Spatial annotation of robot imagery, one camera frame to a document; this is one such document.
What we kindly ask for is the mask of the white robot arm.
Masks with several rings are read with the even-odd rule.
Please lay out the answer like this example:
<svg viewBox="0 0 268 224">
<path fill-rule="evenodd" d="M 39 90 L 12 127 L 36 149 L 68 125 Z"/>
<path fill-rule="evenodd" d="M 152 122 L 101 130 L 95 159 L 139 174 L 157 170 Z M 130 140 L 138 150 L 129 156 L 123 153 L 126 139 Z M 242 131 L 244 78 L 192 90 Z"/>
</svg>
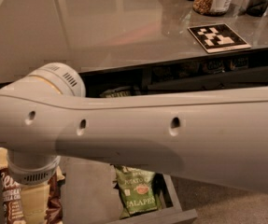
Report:
<svg viewBox="0 0 268 224">
<path fill-rule="evenodd" d="M 73 157 L 268 194 L 268 87 L 89 98 L 48 63 L 0 89 L 0 147 L 24 185 Z"/>
</svg>

